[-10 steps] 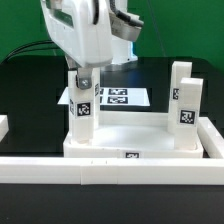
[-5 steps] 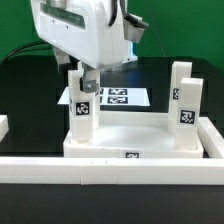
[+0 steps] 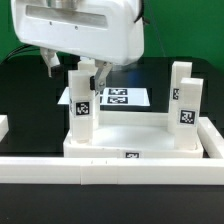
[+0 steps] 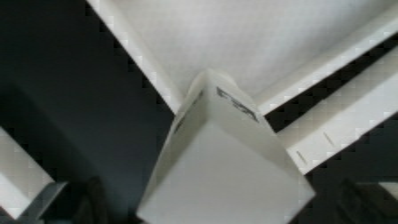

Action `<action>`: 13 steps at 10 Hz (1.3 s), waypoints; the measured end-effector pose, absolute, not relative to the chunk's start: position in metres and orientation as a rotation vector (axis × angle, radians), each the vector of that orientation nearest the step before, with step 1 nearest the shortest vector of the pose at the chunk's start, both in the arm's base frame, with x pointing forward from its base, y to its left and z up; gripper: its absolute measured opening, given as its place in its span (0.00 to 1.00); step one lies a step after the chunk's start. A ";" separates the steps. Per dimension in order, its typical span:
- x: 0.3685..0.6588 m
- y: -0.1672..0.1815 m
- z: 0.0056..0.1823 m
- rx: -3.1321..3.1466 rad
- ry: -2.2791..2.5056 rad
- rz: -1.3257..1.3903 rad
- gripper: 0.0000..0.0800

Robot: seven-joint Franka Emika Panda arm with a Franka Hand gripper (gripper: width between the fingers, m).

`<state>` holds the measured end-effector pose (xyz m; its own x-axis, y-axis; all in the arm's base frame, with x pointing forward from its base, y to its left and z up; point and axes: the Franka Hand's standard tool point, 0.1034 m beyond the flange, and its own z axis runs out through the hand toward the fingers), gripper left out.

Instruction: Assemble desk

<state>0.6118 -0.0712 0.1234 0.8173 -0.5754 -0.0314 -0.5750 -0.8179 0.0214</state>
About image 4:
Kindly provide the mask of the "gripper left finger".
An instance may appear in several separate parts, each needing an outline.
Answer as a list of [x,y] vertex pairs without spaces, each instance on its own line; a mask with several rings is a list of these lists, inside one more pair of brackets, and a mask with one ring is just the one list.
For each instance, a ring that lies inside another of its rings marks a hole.
[[110,224],[101,179],[51,183],[23,212],[17,224]]

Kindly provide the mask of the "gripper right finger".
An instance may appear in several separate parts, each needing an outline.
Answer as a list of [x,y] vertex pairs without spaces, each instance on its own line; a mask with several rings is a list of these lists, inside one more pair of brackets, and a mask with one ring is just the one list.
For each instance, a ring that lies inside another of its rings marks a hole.
[[398,224],[398,182],[343,180],[334,224]]

